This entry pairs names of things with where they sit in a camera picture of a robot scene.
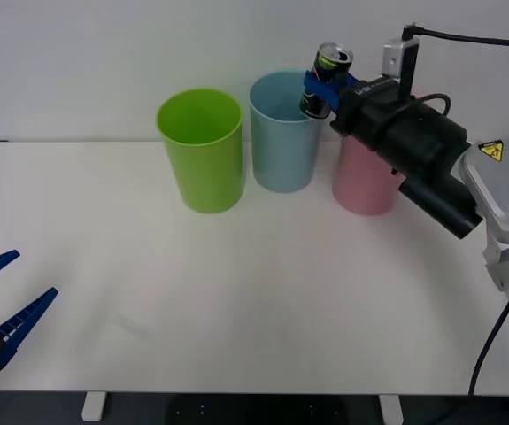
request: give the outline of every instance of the blue cup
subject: blue cup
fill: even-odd
[[[304,75],[297,69],[270,73],[251,88],[254,177],[272,192],[303,189],[313,176],[322,121],[299,110]]]

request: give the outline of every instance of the can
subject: can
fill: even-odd
[[[319,46],[313,61],[312,74],[319,81],[343,83],[351,69],[354,55],[341,44],[324,42]],[[310,91],[305,90],[299,103],[301,112],[311,118],[323,120],[331,113],[331,107]]]

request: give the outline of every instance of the warning label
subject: warning label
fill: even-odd
[[[502,162],[502,152],[504,151],[504,144],[502,143],[501,140],[479,144],[478,149],[480,149],[482,153],[488,155],[492,159],[495,159],[498,162]]]

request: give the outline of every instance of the plastic cup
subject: plastic cup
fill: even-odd
[[[402,180],[401,174],[393,175],[391,167],[361,142],[343,138],[333,194],[344,208],[360,215],[387,213],[396,203]]]
[[[192,89],[168,99],[158,128],[183,202],[199,213],[227,210],[243,193],[243,114],[230,95]]]
[[[299,110],[304,74],[297,69],[270,73],[251,88],[254,177],[272,192],[295,192],[313,176],[321,121]]]

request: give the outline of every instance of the black cable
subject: black cable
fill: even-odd
[[[494,46],[505,46],[509,47],[509,40],[501,39],[501,38],[482,38],[482,37],[470,37],[466,35],[456,35],[456,34],[448,34],[441,33],[439,31],[432,31],[430,29],[426,29],[423,27],[417,27],[415,25],[411,25],[404,29],[404,34],[402,38],[404,40],[409,40],[414,35],[427,35],[430,37],[441,38],[443,40],[451,40],[454,42],[466,42],[466,43],[478,43],[478,44],[490,44]]]
[[[405,104],[397,108],[394,112],[392,112],[384,121],[382,121],[376,129],[372,132],[372,137],[376,138],[379,135],[382,135],[383,132],[391,125],[394,120],[399,117],[402,113],[409,111],[420,104],[425,104],[428,100],[433,99],[443,99],[445,101],[445,109],[443,111],[443,115],[447,115],[449,110],[451,109],[451,98],[445,95],[444,93],[433,93],[431,95],[427,95],[424,97],[420,97],[419,99],[415,99],[409,104]]]
[[[490,335],[488,335],[488,339],[486,340],[486,343],[484,343],[482,351],[478,356],[478,360],[476,361],[476,365],[474,366],[473,376],[470,378],[470,385],[468,387],[469,397],[474,395],[474,387],[476,386],[476,380],[478,379],[478,375],[481,373],[481,367],[484,358],[486,358],[486,354],[488,354],[488,350],[490,349],[492,342],[494,342],[494,338],[496,338],[498,331],[500,330],[500,328],[502,328],[502,325],[504,324],[505,318],[508,317],[508,314],[509,314],[509,303],[505,305],[504,311],[502,312],[502,314],[500,314],[500,317],[498,317],[497,322],[494,324],[494,328],[492,328],[492,331],[490,332]]]

